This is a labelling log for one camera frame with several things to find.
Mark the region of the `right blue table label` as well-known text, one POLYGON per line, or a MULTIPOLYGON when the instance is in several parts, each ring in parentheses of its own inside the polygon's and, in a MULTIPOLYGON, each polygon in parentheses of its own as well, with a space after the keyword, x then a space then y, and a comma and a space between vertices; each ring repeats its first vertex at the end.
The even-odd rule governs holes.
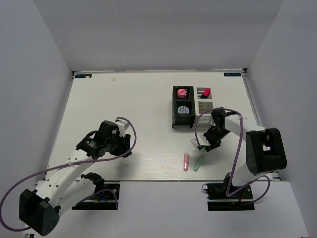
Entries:
POLYGON ((241 73, 239 72, 224 72, 225 77, 241 77, 241 73))

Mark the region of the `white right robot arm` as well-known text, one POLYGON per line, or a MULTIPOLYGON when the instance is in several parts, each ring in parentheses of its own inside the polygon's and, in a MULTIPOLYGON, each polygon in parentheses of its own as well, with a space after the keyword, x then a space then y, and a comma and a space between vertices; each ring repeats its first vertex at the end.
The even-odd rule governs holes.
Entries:
POLYGON ((240 113, 225 108, 211 110, 214 125, 198 136, 199 148, 207 152, 221 146, 230 133, 239 136, 233 167, 224 180, 224 193, 231 198, 241 193, 242 187, 256 179, 287 167, 282 136, 277 128, 256 125, 240 113))

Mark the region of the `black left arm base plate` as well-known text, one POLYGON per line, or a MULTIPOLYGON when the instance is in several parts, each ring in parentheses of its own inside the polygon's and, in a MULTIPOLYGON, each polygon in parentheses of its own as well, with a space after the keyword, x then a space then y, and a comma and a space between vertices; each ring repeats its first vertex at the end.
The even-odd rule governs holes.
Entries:
POLYGON ((120 183, 105 183, 102 193, 77 203, 72 210, 115 211, 118 210, 120 183))

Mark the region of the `white slotted organizer container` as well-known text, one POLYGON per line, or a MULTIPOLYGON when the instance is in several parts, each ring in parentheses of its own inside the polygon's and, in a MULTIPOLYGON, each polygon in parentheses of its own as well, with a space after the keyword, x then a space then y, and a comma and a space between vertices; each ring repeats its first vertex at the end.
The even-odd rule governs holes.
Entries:
POLYGON ((200 98, 206 88, 209 88, 211 90, 210 87, 194 87, 194 103, 195 103, 194 126, 197 126, 197 129, 205 129, 213 125, 211 112, 206 113, 206 111, 213 109, 212 94, 210 93, 207 99, 200 98))

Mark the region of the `pink cap black highlighter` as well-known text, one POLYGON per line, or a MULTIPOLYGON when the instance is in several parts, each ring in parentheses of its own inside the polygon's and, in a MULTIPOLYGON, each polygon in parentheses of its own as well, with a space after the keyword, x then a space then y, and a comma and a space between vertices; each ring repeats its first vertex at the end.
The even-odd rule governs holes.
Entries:
POLYGON ((209 97, 210 93, 211 93, 211 90, 209 88, 206 88, 205 91, 202 93, 200 98, 207 99, 209 97))

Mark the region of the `left blue table label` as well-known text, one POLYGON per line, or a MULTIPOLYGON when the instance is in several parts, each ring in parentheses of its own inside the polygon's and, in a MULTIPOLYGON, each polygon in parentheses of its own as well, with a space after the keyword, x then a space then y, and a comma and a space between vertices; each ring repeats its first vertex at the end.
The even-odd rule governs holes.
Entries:
POLYGON ((92 74, 76 74, 75 78, 91 78, 92 74))

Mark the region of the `blue table label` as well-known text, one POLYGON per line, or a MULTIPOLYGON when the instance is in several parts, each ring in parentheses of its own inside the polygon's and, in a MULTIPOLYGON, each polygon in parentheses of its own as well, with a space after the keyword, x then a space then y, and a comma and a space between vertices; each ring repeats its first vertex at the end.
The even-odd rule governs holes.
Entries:
POLYGON ((92 74, 76 74, 75 78, 91 78, 92 74))
POLYGON ((241 73, 239 72, 224 72, 225 77, 241 77, 241 73))

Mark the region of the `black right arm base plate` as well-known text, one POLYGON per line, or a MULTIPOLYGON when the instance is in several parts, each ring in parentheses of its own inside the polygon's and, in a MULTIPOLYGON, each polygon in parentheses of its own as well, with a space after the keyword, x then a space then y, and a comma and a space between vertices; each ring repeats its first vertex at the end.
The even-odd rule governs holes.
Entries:
POLYGON ((205 183, 202 190, 207 194, 208 211, 254 211, 253 194, 248 186, 232 197, 226 196, 226 189, 222 183, 205 183))

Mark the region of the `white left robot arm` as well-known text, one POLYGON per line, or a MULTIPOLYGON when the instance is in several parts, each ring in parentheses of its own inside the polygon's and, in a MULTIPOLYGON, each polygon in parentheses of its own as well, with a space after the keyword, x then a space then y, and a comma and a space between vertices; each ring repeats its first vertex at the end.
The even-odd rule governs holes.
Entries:
POLYGON ((116 158, 132 154, 131 136, 126 131, 131 122, 118 117, 115 122, 103 121, 96 131, 89 132, 77 145, 63 168, 33 190, 24 190, 19 197, 19 219, 41 236, 46 236, 60 217, 86 197, 104 194, 105 180, 98 174, 84 173, 93 163, 109 153, 116 158))

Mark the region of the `black organizer container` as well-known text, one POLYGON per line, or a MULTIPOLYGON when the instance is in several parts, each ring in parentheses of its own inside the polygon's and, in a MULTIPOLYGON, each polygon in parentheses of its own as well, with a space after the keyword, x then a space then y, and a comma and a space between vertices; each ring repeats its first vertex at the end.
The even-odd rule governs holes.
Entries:
POLYGON ((172 128, 175 126, 192 128, 195 117, 194 88, 192 86, 173 86, 172 128))

